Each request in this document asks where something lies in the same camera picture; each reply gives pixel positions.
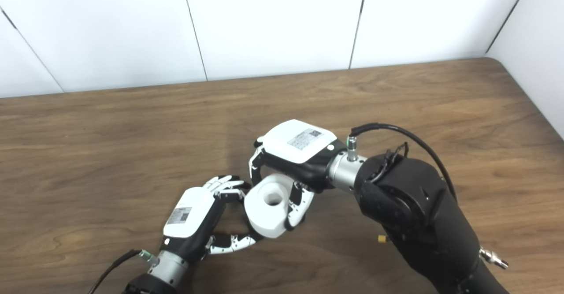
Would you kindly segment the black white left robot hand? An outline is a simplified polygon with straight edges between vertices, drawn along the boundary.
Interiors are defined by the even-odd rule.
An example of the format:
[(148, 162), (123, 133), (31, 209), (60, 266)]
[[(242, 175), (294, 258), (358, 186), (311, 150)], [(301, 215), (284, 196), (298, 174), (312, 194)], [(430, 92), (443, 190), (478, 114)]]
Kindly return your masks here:
[(214, 232), (226, 205), (242, 203), (251, 185), (236, 175), (213, 177), (185, 190), (163, 228), (161, 251), (195, 264), (208, 255), (242, 250), (264, 239), (250, 224), (246, 234)]

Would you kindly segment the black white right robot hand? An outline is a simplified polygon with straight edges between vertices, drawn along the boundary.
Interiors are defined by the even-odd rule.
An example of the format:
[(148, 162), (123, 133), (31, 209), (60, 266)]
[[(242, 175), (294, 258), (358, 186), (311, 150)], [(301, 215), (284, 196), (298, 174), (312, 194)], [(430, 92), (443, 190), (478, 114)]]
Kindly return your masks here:
[(353, 189), (360, 168), (356, 137), (340, 141), (330, 130), (291, 119), (256, 139), (249, 159), (252, 190), (279, 192), (283, 215), (274, 228), (251, 220), (265, 237), (292, 231), (305, 218), (315, 194), (327, 189)]

